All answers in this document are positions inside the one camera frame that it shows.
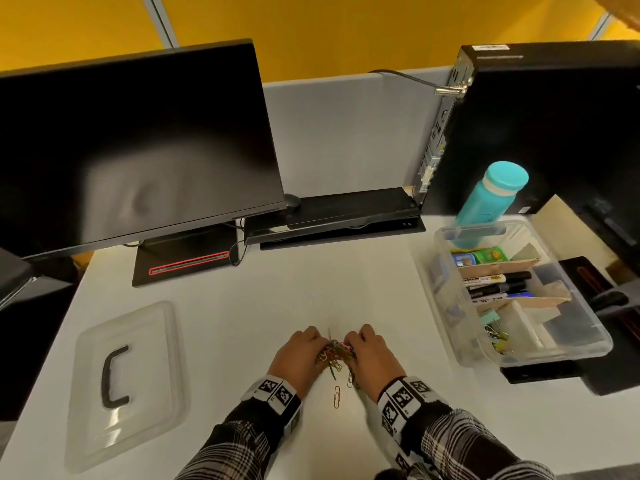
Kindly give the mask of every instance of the label sticker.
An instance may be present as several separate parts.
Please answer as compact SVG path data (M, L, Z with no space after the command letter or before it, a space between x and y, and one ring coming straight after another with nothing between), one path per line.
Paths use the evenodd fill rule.
M496 44L496 45L472 45L471 47L476 52L479 50L508 50L509 49L509 46L504 43Z

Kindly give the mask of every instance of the hand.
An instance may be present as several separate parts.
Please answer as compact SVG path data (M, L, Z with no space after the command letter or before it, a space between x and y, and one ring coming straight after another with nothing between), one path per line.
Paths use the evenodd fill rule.
M267 374L286 380L295 388L300 400L304 399L328 365L328 362L316 362L318 354L328 343L329 340L320 336L314 326L304 332L298 330L278 350Z
M382 389L389 382L406 376L396 356L387 348L385 339L376 335L371 325L364 324L360 334L348 332L344 343L353 347L358 357L345 362L354 374L354 380L374 403L378 402Z

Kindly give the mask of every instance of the water bottle cap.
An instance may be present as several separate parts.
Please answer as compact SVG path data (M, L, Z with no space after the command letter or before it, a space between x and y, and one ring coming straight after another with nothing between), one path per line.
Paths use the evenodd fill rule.
M513 192L523 188L529 181L529 174L523 167L505 161L491 163L484 177L496 187Z

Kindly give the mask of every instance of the teal water bottle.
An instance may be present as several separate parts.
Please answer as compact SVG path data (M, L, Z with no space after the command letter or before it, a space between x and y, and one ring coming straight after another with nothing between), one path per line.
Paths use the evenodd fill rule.
M529 181L527 171L512 162L494 162L484 172L484 178L474 187L471 195L456 217L456 225L494 222L509 208L518 190Z

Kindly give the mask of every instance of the pile of paper clips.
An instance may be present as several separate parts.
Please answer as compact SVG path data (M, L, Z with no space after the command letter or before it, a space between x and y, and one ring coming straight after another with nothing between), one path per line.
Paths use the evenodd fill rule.
M348 358L356 358L355 350L353 350L353 347L338 340L329 342L329 345L322 349L322 352L318 355L318 360L329 361L329 370L331 370L333 379L336 379L333 370L335 369L338 372L342 370L342 364L339 361L344 361Z
M498 322L493 322L484 326L484 330L489 335L493 348L498 354L504 355L509 350L509 334L500 329Z

